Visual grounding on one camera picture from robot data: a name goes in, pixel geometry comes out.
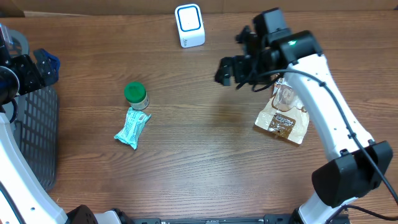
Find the white barcode scanner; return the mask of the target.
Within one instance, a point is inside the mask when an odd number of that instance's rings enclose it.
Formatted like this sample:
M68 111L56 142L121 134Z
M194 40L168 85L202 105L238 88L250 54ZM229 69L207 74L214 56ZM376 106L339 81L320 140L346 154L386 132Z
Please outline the white barcode scanner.
M175 9L180 45L190 48L205 43L205 28L201 16L201 9L197 4L180 5Z

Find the beige snack pouch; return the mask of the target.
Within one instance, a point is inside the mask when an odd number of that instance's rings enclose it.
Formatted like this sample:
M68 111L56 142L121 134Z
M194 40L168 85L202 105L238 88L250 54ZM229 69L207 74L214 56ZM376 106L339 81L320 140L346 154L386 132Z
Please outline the beige snack pouch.
M274 84L274 91L255 125L296 144L307 133L310 118L299 96L283 78Z

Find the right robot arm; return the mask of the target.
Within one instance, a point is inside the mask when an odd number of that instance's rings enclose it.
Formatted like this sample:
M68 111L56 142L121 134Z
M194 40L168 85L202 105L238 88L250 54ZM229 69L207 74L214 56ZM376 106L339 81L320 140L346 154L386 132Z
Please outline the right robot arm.
M323 143L327 163L312 174L314 194L290 215L266 215L265 223L348 223L354 201L387 184L393 150L376 142L340 93L327 59L308 30L293 33L283 12L261 12L236 36L244 53L220 61L215 81L269 88L283 79L301 99Z

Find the teal snack packet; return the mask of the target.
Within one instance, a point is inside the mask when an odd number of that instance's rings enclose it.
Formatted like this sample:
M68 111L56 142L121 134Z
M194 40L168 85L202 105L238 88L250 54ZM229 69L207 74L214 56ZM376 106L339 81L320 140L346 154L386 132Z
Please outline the teal snack packet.
M145 114L142 111L134 110L130 107L126 113L124 126L122 130L114 136L114 139L130 145L134 150L136 150L139 136L150 118L151 115Z

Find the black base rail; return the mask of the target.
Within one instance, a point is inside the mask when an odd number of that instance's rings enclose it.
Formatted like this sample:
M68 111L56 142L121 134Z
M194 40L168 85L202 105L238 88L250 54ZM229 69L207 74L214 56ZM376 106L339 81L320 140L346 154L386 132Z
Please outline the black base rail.
M160 219L160 218L132 218L133 224L294 224L289 214L264 215L263 217L236 218L188 218L188 219Z

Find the green lid container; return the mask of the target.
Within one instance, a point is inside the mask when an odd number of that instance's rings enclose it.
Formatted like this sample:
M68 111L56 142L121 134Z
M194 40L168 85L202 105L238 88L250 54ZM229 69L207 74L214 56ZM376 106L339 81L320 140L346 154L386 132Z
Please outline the green lid container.
M134 110L144 110L149 105L149 95L140 82L131 82L124 89L124 96Z

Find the cardboard back panel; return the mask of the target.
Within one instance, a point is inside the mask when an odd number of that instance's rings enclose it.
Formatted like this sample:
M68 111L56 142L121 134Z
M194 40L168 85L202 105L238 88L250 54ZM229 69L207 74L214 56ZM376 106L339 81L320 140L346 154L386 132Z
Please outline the cardboard back panel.
M25 12L75 15L173 14L184 4L199 5L202 13L261 12L279 7L300 11L385 11L397 0L1 0L1 11L23 17Z

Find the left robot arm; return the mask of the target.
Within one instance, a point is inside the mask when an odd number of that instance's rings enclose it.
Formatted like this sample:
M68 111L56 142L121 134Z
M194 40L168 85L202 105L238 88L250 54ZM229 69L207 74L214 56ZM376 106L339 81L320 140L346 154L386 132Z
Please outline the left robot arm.
M55 182L59 100L51 85L60 61L44 49L29 55L29 43L1 25L1 223L130 223L112 209L94 214L86 205L65 212L47 189Z

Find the grey plastic basket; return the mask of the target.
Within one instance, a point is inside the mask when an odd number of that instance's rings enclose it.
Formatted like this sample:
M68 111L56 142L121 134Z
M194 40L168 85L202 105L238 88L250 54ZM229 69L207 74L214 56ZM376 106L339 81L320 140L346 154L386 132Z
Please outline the grey plastic basket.
M46 191L56 182L60 100L53 85L59 70L56 56L31 51L23 34L1 27L1 113Z

